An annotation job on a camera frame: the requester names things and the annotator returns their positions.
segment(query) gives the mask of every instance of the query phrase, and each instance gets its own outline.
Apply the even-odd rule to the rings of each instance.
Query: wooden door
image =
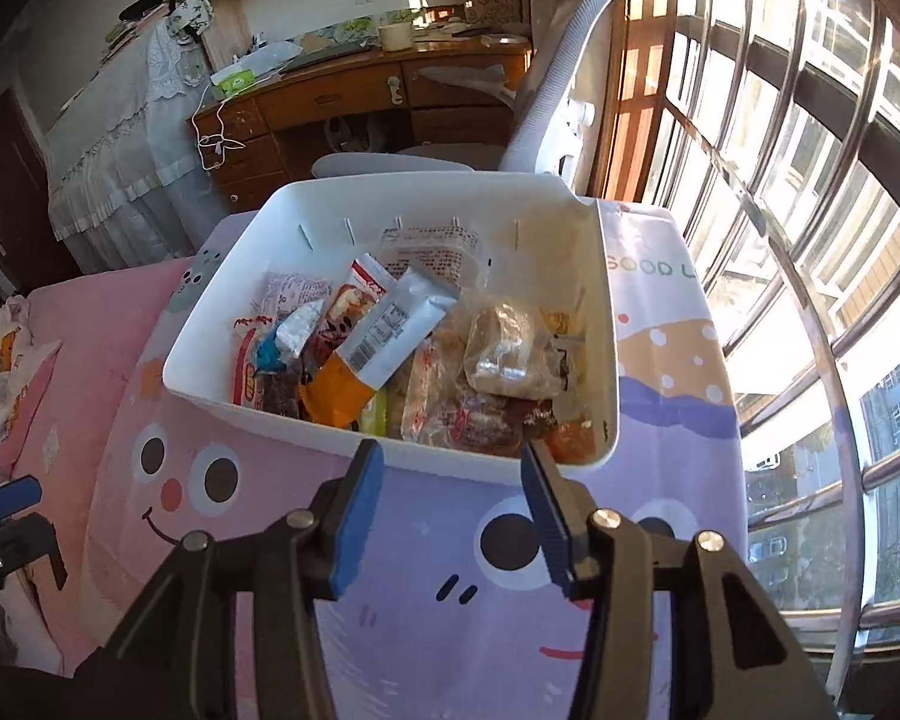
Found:
[[[10,91],[0,95],[0,267],[21,292],[80,276],[53,237],[43,158]]]

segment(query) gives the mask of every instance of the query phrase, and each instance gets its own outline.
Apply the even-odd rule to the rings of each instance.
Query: desk drawer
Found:
[[[256,211],[263,208],[271,194],[290,183],[285,172],[271,172],[266,175],[255,175],[232,184],[221,184],[221,191],[230,201],[230,210],[237,214],[240,211]]]
[[[266,123],[254,100],[233,100],[226,103],[220,112],[223,119],[223,134],[227,138],[245,143],[250,138],[266,135]],[[200,135],[218,135],[220,122],[217,121],[217,110],[211,108],[207,113],[197,119],[197,129]]]
[[[456,86],[430,81],[420,76],[420,68],[426,67],[456,67],[456,68],[480,68],[481,70],[493,65],[503,65],[506,71],[506,85],[509,89],[516,90],[527,72],[524,55],[474,55],[460,56],[444,59],[415,59],[412,62],[403,63],[403,73],[407,79],[407,94],[410,97],[410,105],[413,108],[453,108],[458,105],[503,105],[490,95],[475,92],[472,89],[460,89]]]
[[[388,80],[400,81],[399,106],[394,105]],[[299,81],[260,95],[257,105],[271,129],[322,122],[333,116],[382,111],[406,106],[406,90],[396,63],[357,68]]]
[[[218,184],[232,184],[234,181],[242,181],[255,175],[283,170],[283,164],[280,162],[280,156],[277,154],[274,139],[271,136],[263,135],[260,138],[253,138],[245,145],[246,148],[228,148],[226,161],[221,167],[212,170],[210,175]],[[213,165],[221,159],[213,148],[204,148],[202,151],[207,165]]]
[[[418,143],[489,143],[506,146],[514,133],[514,113],[499,107],[430,108],[413,111]]]

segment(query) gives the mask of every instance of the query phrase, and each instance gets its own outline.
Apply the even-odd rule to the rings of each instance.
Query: white plastic bin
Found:
[[[389,173],[324,178],[276,191],[207,286],[164,365],[167,389],[261,436],[350,456],[362,436],[230,403],[234,319],[245,316],[268,271],[343,278],[389,227],[458,223],[490,258],[487,293],[548,310],[580,312],[586,327],[586,403],[597,456],[617,440],[617,362],[607,257],[595,204],[557,177],[498,172]],[[518,485],[519,462],[381,439],[391,466]]]

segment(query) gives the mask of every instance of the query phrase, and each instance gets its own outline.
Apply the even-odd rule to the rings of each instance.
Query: metal screw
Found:
[[[724,537],[716,531],[703,531],[697,536],[697,543],[707,552],[720,552],[726,543]]]
[[[596,512],[590,515],[590,519],[598,528],[604,528],[608,531],[616,530],[620,527],[620,523],[624,521],[624,518],[620,517],[620,514],[617,514],[613,509],[597,509]]]
[[[190,531],[180,543],[187,552],[202,552],[210,545],[210,536],[203,531]]]
[[[317,517],[309,509],[294,509],[293,512],[287,514],[287,524],[295,531],[305,531],[313,528],[317,522]]]

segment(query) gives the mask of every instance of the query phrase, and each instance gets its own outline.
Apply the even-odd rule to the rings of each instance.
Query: blue gripper pad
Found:
[[[383,483],[383,447],[374,440],[363,440],[322,525],[324,538],[333,541],[329,584],[337,598],[357,578]]]
[[[0,521],[40,503],[43,490],[32,476],[24,476],[0,487]]]
[[[583,485],[560,475],[544,443],[525,442],[520,455],[520,482],[550,580],[569,597],[583,579],[580,568],[589,552],[586,517],[596,507]]]

